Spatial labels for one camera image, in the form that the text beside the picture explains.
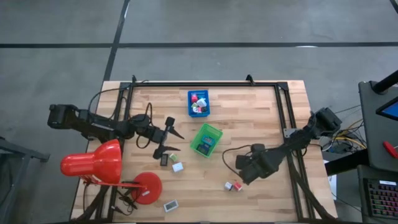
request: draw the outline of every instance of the concrete floor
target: concrete floor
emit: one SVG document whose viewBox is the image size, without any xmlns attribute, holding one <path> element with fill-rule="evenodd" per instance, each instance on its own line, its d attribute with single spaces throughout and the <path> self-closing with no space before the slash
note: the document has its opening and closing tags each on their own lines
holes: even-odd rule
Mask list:
<svg viewBox="0 0 398 224">
<path fill-rule="evenodd" d="M 111 43 L 122 4 L 3 0 L 0 44 Z M 387 42 L 398 41 L 397 20 L 388 0 L 132 0 L 121 42 Z M 101 87 L 109 52 L 0 49 L 0 136 L 51 153 L 46 164 L 30 163 L 13 223 L 68 220 L 78 179 L 63 176 L 59 162 L 85 152 L 87 142 L 76 131 L 50 129 L 48 109 L 51 103 L 87 107 Z M 358 105 L 358 82 L 392 73 L 397 57 L 398 47 L 119 49 L 111 80 L 132 74 L 140 80 L 242 80 L 247 74 L 305 80 L 313 110 L 338 111 Z M 360 111 L 349 114 L 340 114 L 345 125 L 361 117 Z M 352 175 L 338 180 L 338 195 L 358 192 Z M 355 194 L 343 199 L 358 201 Z M 342 205 L 338 211 L 358 221 Z"/>
</svg>

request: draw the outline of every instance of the black metal frame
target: black metal frame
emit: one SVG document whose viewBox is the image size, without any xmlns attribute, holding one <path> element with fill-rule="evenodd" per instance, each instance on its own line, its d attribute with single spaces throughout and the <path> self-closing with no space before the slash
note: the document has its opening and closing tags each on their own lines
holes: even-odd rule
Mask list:
<svg viewBox="0 0 398 224">
<path fill-rule="evenodd" d="M 144 82 L 144 83 L 136 83 L 134 86 L 129 87 L 128 89 L 125 90 L 120 90 L 118 94 L 118 99 L 116 103 L 116 112 L 115 112 L 115 119 L 119 119 L 119 114 L 121 111 L 121 104 L 122 104 L 122 97 L 125 92 L 127 92 L 127 100 L 126 100 L 126 108 L 124 110 L 124 120 L 128 119 L 130 108 L 131 108 L 131 103 L 132 103 L 132 97 L 133 97 L 133 88 L 142 88 L 142 87 L 170 87 L 170 86 L 184 86 L 184 87 L 195 87 L 195 86 L 202 86 L 202 87 L 211 87 L 211 86 L 232 86 L 232 87 L 249 87 L 249 86 L 263 86 L 263 87 L 273 87 L 275 90 L 275 97 L 277 101 L 277 109 L 279 113 L 279 119 L 280 119 L 280 128 L 282 131 L 283 135 L 283 130 L 287 128 L 286 125 L 286 120 L 284 116 L 284 109 L 282 105 L 282 98 L 280 92 L 282 91 L 285 95 L 286 99 L 286 104 L 287 104 L 287 111 L 290 119 L 290 126 L 291 128 L 296 128 L 296 123 L 295 123 L 295 117 L 294 117 L 294 112 L 293 112 L 293 106 L 292 102 L 290 99 L 290 93 L 289 93 L 289 87 L 287 82 L 254 82 L 252 77 L 248 75 L 246 78 L 247 81 L 242 81 L 242 82 Z M 120 88 L 129 85 L 130 82 L 121 82 L 120 83 Z M 122 154 L 123 154 L 123 147 L 124 147 L 124 139 L 120 139 L 121 142 L 121 148 L 122 148 Z M 295 204 L 295 211 L 297 214 L 297 220 L 302 220 L 304 217 L 303 215 L 303 210 L 301 206 L 301 201 L 300 201 L 300 195 L 299 195 L 299 189 L 297 187 L 296 181 L 292 178 L 290 170 L 295 169 L 294 164 L 293 164 L 293 157 L 291 154 L 287 156 L 288 160 L 288 166 L 289 166 L 289 174 L 290 174 L 290 181 L 292 184 L 292 191 L 293 191 L 293 196 L 294 196 L 294 204 Z M 297 151 L 297 161 L 298 161 L 298 167 L 299 167 L 299 173 L 300 176 L 302 177 L 303 181 L 306 183 L 308 186 L 308 179 L 307 179 L 307 173 L 305 171 L 305 166 L 304 166 L 304 160 L 303 160 L 303 155 L 301 151 Z M 315 218 L 315 213 L 313 210 L 313 206 L 310 203 L 309 199 L 304 195 L 306 199 L 306 206 L 308 210 L 308 217 L 309 219 L 314 219 Z M 111 209 L 112 206 L 114 206 L 116 203 L 116 187 L 112 187 L 111 190 L 111 197 L 110 197 L 110 202 L 109 202 L 109 207 L 108 207 L 108 213 L 106 218 L 102 218 L 102 210 L 103 210 L 103 198 L 101 201 L 101 205 L 97 208 L 96 215 L 95 215 L 95 220 L 90 220 L 91 222 L 95 223 L 109 223 L 113 221 L 113 215 L 114 215 L 114 210 Z"/>
<path fill-rule="evenodd" d="M 37 152 L 32 149 L 27 149 L 22 146 L 15 145 L 6 141 L 4 138 L 0 137 L 0 149 L 4 152 L 0 152 L 1 154 L 6 154 L 6 156 L 16 156 L 20 157 L 22 162 L 19 170 L 12 181 L 12 185 L 10 186 L 10 190 L 6 195 L 5 201 L 2 204 L 0 209 L 0 223 L 8 223 L 9 216 L 12 212 L 12 208 L 14 207 L 15 200 L 17 197 L 17 192 L 19 187 L 22 184 L 22 180 L 27 171 L 27 166 L 29 165 L 29 161 L 31 158 L 36 158 L 40 160 L 40 162 L 47 162 L 49 160 L 50 154 L 42 154 L 41 152 Z"/>
</svg>

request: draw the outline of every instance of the butcher block table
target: butcher block table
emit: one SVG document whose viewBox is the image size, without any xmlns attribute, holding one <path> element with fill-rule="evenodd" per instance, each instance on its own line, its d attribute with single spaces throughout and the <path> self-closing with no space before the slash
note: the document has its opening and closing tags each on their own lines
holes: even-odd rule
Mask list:
<svg viewBox="0 0 398 224">
<path fill-rule="evenodd" d="M 286 81 L 298 128 L 307 124 L 310 116 L 305 85 L 303 81 Z M 103 90 L 119 88 L 120 82 L 104 82 Z M 263 143 L 275 147 L 283 143 L 280 120 L 273 87 L 134 87 L 131 116 L 145 113 L 149 102 L 153 106 L 153 125 L 165 127 L 168 116 L 175 118 L 175 129 L 185 138 L 169 134 L 165 145 L 181 149 L 174 152 L 183 164 L 183 171 L 174 173 L 173 162 L 160 166 L 160 160 L 152 158 L 157 144 L 150 143 L 145 149 L 136 146 L 136 136 L 125 143 L 123 152 L 122 180 L 132 180 L 141 172 L 154 172 L 162 180 L 163 191 L 158 201 L 150 205 L 139 205 L 129 216 L 114 213 L 114 222 L 276 222 L 296 221 L 292 187 L 286 159 L 279 171 L 266 179 L 258 178 L 250 185 L 242 184 L 240 192 L 224 189 L 225 182 L 240 181 L 221 159 L 221 153 L 230 148 L 247 144 Z M 211 114 L 206 118 L 191 118 L 187 109 L 187 91 L 208 90 Z M 287 108 L 282 94 L 285 117 Z M 101 94 L 97 113 L 106 117 L 112 115 L 118 92 Z M 190 148 L 190 143 L 202 127 L 208 123 L 223 132 L 219 144 L 210 158 L 205 158 Z M 140 138 L 141 146 L 147 139 Z M 92 141 L 88 152 L 100 145 Z M 234 167 L 236 155 L 245 154 L 249 148 L 230 151 L 225 154 L 226 162 Z M 310 145 L 304 156 L 311 191 L 326 210 L 336 217 L 336 208 L 326 176 L 321 150 Z M 71 218 L 83 213 L 82 180 L 79 182 Z M 90 185 L 86 190 L 85 206 L 94 199 L 100 187 Z M 104 203 L 104 216 L 108 209 L 110 190 Z M 305 217 L 308 216 L 305 199 L 300 190 Z M 165 213 L 163 204 L 177 199 L 179 207 Z M 116 205 L 126 212 L 122 201 Z"/>
</svg>

